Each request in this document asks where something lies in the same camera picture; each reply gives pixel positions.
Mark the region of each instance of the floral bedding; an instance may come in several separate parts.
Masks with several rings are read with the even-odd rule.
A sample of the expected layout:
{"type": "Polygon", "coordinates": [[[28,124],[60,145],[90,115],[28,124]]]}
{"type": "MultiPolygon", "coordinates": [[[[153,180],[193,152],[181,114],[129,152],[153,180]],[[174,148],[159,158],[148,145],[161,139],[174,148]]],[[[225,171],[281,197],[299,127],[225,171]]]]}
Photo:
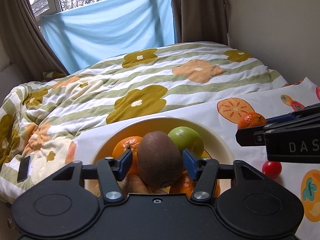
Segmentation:
{"type": "Polygon", "coordinates": [[[12,203],[71,162],[74,139],[85,130],[285,85],[248,53],[212,42],[146,49],[22,84],[0,108],[0,196],[12,203]],[[29,155],[28,178],[17,183],[20,161],[29,155]]]}

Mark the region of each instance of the screw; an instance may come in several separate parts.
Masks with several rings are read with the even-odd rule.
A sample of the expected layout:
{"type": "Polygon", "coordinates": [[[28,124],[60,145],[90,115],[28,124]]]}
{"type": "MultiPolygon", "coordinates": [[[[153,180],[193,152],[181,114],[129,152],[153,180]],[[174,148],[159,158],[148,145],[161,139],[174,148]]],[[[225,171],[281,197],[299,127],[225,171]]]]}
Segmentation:
{"type": "Polygon", "coordinates": [[[121,198],[121,193],[117,191],[110,191],[106,194],[106,198],[111,200],[118,199],[121,198]]]}
{"type": "Polygon", "coordinates": [[[162,202],[162,200],[160,199],[160,198],[155,198],[154,200],[153,200],[153,203],[156,203],[156,204],[159,204],[159,203],[161,203],[162,202]]]}
{"type": "Polygon", "coordinates": [[[204,192],[204,191],[198,191],[198,192],[194,193],[193,196],[196,199],[206,199],[209,197],[209,193],[204,192]]]}

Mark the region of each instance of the apple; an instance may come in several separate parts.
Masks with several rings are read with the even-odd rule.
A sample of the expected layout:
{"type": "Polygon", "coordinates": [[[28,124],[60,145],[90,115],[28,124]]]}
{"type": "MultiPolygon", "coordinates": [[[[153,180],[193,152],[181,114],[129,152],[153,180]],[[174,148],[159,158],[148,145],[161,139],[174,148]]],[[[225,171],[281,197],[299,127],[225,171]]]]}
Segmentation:
{"type": "Polygon", "coordinates": [[[177,146],[181,154],[184,149],[191,150],[199,158],[203,154],[203,140],[200,134],[195,130],[189,127],[180,126],[172,129],[168,133],[168,136],[177,146]]]}

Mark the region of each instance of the bowl rim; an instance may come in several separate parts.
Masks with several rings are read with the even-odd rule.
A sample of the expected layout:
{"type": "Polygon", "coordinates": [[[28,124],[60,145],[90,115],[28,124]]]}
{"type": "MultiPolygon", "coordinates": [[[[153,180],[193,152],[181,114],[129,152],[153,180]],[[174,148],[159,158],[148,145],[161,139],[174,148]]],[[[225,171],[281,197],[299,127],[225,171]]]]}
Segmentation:
{"type": "Polygon", "coordinates": [[[220,135],[218,135],[215,131],[211,130],[208,126],[201,124],[199,122],[193,121],[193,120],[189,120],[186,118],[182,118],[182,117],[178,117],[178,116],[168,116],[168,115],[161,115],[161,116],[153,116],[153,117],[147,117],[147,118],[143,118],[137,121],[134,121],[132,123],[127,124],[126,126],[124,126],[123,128],[117,130],[114,134],[112,134],[111,136],[109,136],[106,140],[103,141],[103,143],[101,143],[101,145],[99,146],[98,150],[95,152],[94,156],[91,158],[90,163],[89,164],[94,164],[93,161],[96,158],[96,155],[98,154],[98,152],[100,152],[100,150],[103,148],[103,146],[105,145],[105,143],[110,140],[110,138],[112,138],[113,136],[115,136],[118,133],[121,133],[124,129],[127,129],[129,126],[135,125],[137,123],[140,122],[144,122],[146,120],[150,120],[150,119],[163,119],[163,118],[172,118],[172,119],[180,119],[180,120],[184,120],[187,122],[192,122],[195,123],[196,125],[199,125],[200,127],[202,127],[203,129],[207,130],[207,132],[214,134],[214,136],[217,138],[217,140],[222,144],[223,148],[225,149],[225,151],[227,152],[228,155],[228,159],[234,161],[235,157],[233,156],[232,151],[230,150],[229,146],[227,145],[227,143],[220,137],[220,135]]]}

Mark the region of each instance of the fruit bowl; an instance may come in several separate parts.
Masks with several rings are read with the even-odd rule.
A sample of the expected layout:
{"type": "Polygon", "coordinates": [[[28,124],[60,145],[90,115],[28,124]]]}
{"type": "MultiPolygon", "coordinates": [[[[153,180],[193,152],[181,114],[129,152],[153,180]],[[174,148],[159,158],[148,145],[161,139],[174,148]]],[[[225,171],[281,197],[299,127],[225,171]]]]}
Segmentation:
{"type": "MultiPolygon", "coordinates": [[[[179,126],[189,127],[200,134],[204,142],[205,150],[201,157],[210,156],[211,158],[218,160],[221,164],[233,164],[234,157],[231,150],[217,133],[200,123],[171,116],[149,117],[125,126],[101,144],[90,163],[96,164],[98,160],[111,156],[116,144],[124,138],[129,136],[143,137],[145,134],[152,131],[162,131],[168,134],[173,128],[179,126]]],[[[97,180],[86,180],[84,186],[93,193],[97,183],[97,180]]],[[[230,180],[221,179],[220,187],[221,192],[229,189],[230,180]]]]}

